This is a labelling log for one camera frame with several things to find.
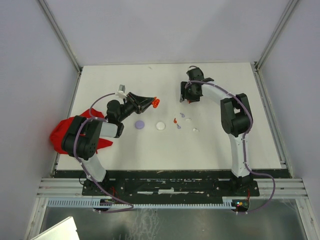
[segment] white wall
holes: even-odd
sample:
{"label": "white wall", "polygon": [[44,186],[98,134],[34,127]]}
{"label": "white wall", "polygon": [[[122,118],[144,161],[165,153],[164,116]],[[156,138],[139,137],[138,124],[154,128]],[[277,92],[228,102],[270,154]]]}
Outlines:
{"label": "white wall", "polygon": [[81,66],[252,62],[289,0],[47,0]]}
{"label": "white wall", "polygon": [[320,1],[301,1],[262,68],[296,177],[320,223]]}
{"label": "white wall", "polygon": [[0,3],[0,238],[23,239],[77,73],[35,0]]}

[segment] white table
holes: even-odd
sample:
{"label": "white table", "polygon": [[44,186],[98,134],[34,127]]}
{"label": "white table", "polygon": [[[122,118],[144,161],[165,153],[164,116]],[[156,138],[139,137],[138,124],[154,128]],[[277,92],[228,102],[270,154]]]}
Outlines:
{"label": "white table", "polygon": [[[133,113],[123,121],[120,138],[111,138],[113,145],[98,151],[102,166],[107,170],[225,170],[232,164],[228,135],[221,126],[220,106],[208,98],[200,102],[180,103],[180,82],[187,81],[187,68],[192,64],[141,64],[85,66],[80,78],[71,116],[87,110],[99,97],[116,92],[119,85],[144,97],[160,99],[158,108],[149,107],[144,113]],[[248,154],[253,169],[280,169],[280,160],[268,125],[251,65],[246,63],[202,63],[205,77],[225,87],[233,94],[248,96],[254,120],[248,135]],[[104,98],[94,107],[106,114]],[[181,129],[174,124],[177,119]],[[137,120],[145,127],[137,130]],[[156,123],[166,124],[164,131]],[[58,170],[81,170],[79,163],[61,155]]]}

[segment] red fabric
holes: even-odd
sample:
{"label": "red fabric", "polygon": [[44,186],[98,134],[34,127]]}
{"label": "red fabric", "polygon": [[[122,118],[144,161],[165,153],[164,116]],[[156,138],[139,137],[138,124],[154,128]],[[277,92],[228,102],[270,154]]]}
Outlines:
{"label": "red fabric", "polygon": [[[98,118],[104,118],[104,115],[100,111],[96,111],[95,109],[91,109],[91,113],[93,116]],[[89,109],[81,114],[82,117],[90,118]],[[62,140],[67,133],[68,128],[71,125],[71,122],[73,121],[74,117],[69,117],[68,119],[62,120],[58,126],[55,127],[55,129],[50,134],[50,141],[53,144],[53,148],[55,151],[57,151],[60,154],[67,154],[66,151],[63,151],[61,148]],[[99,138],[98,147],[97,149],[102,149],[105,147],[109,147],[113,144],[112,141]]]}

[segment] red object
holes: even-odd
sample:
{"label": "red object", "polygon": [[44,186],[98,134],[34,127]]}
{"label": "red object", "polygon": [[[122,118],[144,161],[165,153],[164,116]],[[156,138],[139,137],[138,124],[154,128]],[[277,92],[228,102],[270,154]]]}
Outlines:
{"label": "red object", "polygon": [[[91,109],[91,114],[98,118],[104,118],[104,115],[100,111],[96,111],[95,109]],[[90,118],[89,109],[82,113],[80,116]],[[55,127],[55,129],[50,134],[50,141],[53,144],[53,148],[55,151],[57,151],[59,154],[67,154],[66,151],[63,151],[61,148],[62,140],[67,133],[68,128],[70,127],[73,119],[75,117],[69,117],[68,119],[62,120],[59,122],[59,124]],[[105,147],[109,147],[113,144],[112,141],[99,138],[98,147],[97,149],[103,149]]]}
{"label": "red object", "polygon": [[155,96],[154,100],[152,102],[153,108],[156,109],[158,107],[159,103],[160,103],[160,99]]}

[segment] small blue object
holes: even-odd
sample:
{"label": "small blue object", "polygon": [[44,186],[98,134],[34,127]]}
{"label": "small blue object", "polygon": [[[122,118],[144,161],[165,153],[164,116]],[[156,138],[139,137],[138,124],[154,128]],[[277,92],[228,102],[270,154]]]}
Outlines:
{"label": "small blue object", "polygon": [[135,122],[134,126],[136,129],[143,129],[145,127],[145,123],[143,121],[139,120],[139,121]]}

